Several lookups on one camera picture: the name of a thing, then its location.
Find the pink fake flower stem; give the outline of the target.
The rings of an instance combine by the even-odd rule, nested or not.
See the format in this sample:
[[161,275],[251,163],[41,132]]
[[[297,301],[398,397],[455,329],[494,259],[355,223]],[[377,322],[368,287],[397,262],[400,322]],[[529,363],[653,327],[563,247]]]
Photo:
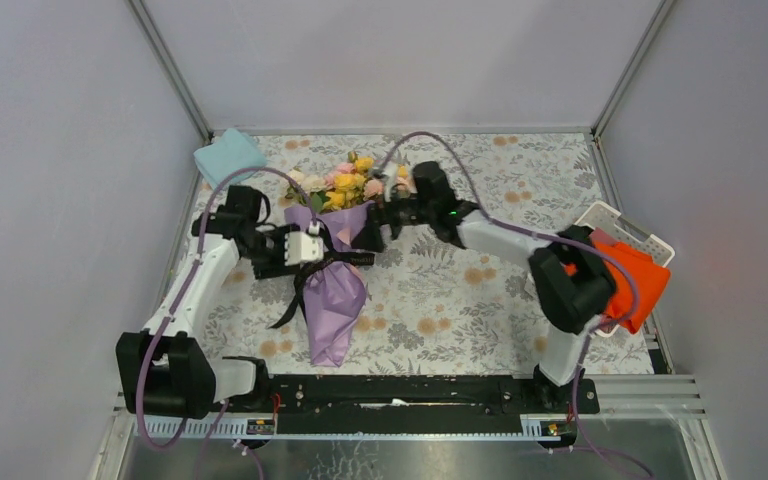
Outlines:
[[372,158],[361,157],[355,162],[343,162],[325,176],[330,197],[344,203],[370,200],[382,195],[382,183],[372,175]]

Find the white fake flower stem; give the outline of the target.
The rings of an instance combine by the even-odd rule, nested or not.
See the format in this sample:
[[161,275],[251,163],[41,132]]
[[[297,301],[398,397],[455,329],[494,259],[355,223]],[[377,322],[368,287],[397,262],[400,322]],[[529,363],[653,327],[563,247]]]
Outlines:
[[[325,206],[327,200],[326,192],[329,189],[326,179],[315,174],[305,174],[297,169],[290,170],[288,176],[305,191],[308,198],[312,201],[312,207],[316,211],[321,211]],[[307,205],[305,199],[298,194],[292,185],[287,187],[284,200],[286,202]]]

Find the pink purple wrapping paper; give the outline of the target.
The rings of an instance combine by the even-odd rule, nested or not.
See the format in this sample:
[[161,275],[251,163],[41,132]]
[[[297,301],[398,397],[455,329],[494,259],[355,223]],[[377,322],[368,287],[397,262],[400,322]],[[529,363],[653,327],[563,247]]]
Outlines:
[[[357,250],[351,242],[367,220],[365,204],[324,213],[325,254],[368,252]],[[367,285],[360,269],[344,263],[331,264],[310,277],[304,288],[305,313],[311,363],[320,367],[339,367],[349,350],[352,330],[367,299]]]

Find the black ribbon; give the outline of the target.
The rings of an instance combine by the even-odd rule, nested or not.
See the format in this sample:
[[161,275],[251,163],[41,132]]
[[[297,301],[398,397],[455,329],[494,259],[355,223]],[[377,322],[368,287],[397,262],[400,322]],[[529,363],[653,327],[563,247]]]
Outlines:
[[305,313],[303,299],[304,288],[308,280],[315,273],[320,272],[331,264],[344,263],[355,267],[372,266],[375,262],[375,254],[372,252],[336,252],[329,251],[324,259],[314,263],[308,263],[301,267],[293,279],[294,296],[281,318],[269,326],[269,329],[279,329],[289,323],[296,314],[298,308]]

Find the yellow fake flower stem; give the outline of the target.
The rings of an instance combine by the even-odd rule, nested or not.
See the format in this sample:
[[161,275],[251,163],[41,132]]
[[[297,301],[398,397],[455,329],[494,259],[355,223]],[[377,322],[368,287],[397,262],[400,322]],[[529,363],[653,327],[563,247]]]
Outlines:
[[385,180],[374,173],[377,158],[350,151],[347,159],[325,176],[326,189],[318,193],[325,213],[346,210],[368,201],[382,200]]

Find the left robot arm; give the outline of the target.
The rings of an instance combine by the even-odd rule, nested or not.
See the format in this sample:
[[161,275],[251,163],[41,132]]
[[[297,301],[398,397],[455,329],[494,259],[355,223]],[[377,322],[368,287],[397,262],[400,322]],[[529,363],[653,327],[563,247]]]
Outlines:
[[202,419],[227,400],[234,411],[256,411],[269,402],[262,359],[211,359],[200,343],[221,287],[242,258],[245,243],[281,244],[284,228],[262,230],[270,214],[267,197],[247,186],[229,188],[206,221],[192,223],[188,250],[167,298],[138,332],[122,334],[115,347],[129,412]]

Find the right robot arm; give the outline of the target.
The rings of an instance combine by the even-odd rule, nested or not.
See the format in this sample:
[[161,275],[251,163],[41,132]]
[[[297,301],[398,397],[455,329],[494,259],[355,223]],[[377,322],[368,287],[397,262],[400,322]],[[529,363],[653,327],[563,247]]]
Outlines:
[[384,227],[395,240],[407,226],[426,225],[444,243],[527,269],[550,323],[533,396],[543,410],[561,410],[573,398],[571,382],[580,376],[589,331],[617,289],[605,259],[590,242],[589,230],[573,225],[551,234],[493,219],[476,201],[458,198],[434,161],[416,165],[412,175],[414,192],[402,192],[397,168],[374,170],[383,196],[368,206],[353,248],[380,253],[387,240]]

